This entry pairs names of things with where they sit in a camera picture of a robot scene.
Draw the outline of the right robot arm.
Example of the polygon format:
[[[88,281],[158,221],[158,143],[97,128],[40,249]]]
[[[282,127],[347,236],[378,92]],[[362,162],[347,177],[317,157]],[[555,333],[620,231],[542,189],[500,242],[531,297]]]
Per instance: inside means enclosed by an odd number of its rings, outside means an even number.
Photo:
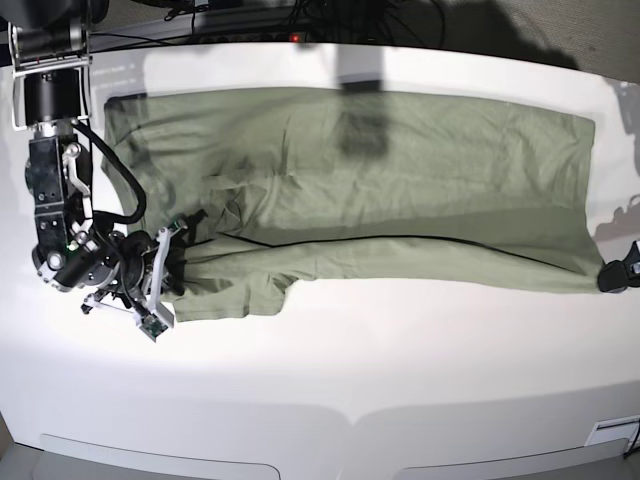
[[[141,184],[90,127],[90,29],[106,14],[105,1],[4,1],[15,101],[13,126],[32,131],[25,181],[35,208],[38,243],[32,252],[41,280],[60,292],[94,287],[81,309],[100,308],[106,296],[131,310],[136,326],[151,339],[173,327],[174,314],[161,302],[178,292],[166,267],[172,238],[183,220],[150,236],[128,235],[116,225],[142,219],[147,206]],[[130,187],[136,202],[121,215],[93,207],[93,159],[85,137]]]

